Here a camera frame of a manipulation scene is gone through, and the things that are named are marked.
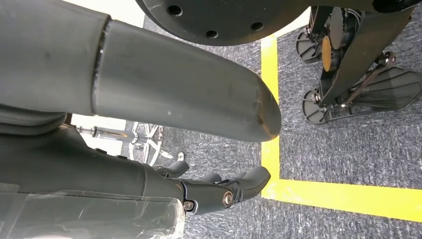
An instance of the screw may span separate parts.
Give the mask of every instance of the screw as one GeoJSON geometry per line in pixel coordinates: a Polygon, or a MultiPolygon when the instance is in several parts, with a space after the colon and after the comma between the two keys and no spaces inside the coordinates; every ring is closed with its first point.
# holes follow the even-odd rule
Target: screw
{"type": "Polygon", "coordinates": [[[183,209],[185,209],[186,211],[190,211],[194,208],[194,203],[190,202],[190,201],[185,201],[183,203],[183,209]]]}
{"type": "Polygon", "coordinates": [[[223,205],[228,208],[233,204],[233,194],[231,191],[227,191],[223,196],[223,205]]]}
{"type": "Polygon", "coordinates": [[[311,100],[312,100],[312,102],[314,102],[315,104],[317,104],[317,103],[319,103],[319,101],[321,100],[321,96],[320,96],[320,95],[318,95],[318,94],[313,94],[313,95],[311,96],[311,100]]]}

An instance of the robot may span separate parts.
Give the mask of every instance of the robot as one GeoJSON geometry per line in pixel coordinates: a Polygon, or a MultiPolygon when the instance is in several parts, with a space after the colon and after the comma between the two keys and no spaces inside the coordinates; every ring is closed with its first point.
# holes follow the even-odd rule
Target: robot
{"type": "MultiPolygon", "coordinates": [[[[303,101],[311,123],[401,109],[420,94],[419,74],[391,67],[394,54],[383,52],[420,1],[137,0],[166,31],[215,46],[258,40],[314,6],[297,42],[305,61],[323,62],[303,101]]],[[[68,113],[100,115],[271,140],[280,110],[255,73],[60,0],[2,0],[0,9],[0,238],[175,235],[185,214],[230,208],[268,183],[259,166],[225,180],[181,178],[184,161],[110,156],[63,124],[68,113]]]]}

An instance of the orange disc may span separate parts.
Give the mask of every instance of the orange disc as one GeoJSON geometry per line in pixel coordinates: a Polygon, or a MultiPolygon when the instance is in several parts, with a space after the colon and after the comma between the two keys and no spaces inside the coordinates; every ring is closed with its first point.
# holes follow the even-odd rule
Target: orange disc
{"type": "Polygon", "coordinates": [[[328,36],[322,40],[322,65],[325,71],[330,71],[331,68],[331,42],[328,36]]]}

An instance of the black circular plate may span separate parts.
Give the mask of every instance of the black circular plate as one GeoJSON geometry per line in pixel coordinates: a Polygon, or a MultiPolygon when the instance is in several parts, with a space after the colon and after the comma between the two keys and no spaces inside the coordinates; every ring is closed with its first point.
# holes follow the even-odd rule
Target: black circular plate
{"type": "Polygon", "coordinates": [[[312,100],[313,95],[319,95],[317,89],[308,91],[302,101],[302,111],[306,117],[306,120],[312,124],[320,124],[327,122],[328,112],[321,112],[319,106],[312,100]]]}
{"type": "Polygon", "coordinates": [[[167,32],[190,42],[228,46],[252,42],[283,28],[309,4],[293,0],[136,0],[167,32]]]}
{"type": "Polygon", "coordinates": [[[301,32],[296,40],[296,52],[306,63],[313,63],[321,59],[321,44],[312,42],[301,32]]]}

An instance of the yellow floor line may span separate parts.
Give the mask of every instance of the yellow floor line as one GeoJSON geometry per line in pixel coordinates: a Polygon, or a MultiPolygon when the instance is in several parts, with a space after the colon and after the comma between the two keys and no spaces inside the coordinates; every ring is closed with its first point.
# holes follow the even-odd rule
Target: yellow floor line
{"type": "MultiPolygon", "coordinates": [[[[275,36],[261,40],[261,69],[263,81],[278,99],[275,36]]],[[[422,223],[422,190],[279,179],[278,137],[262,143],[261,160],[271,173],[263,198],[422,223]]]]}

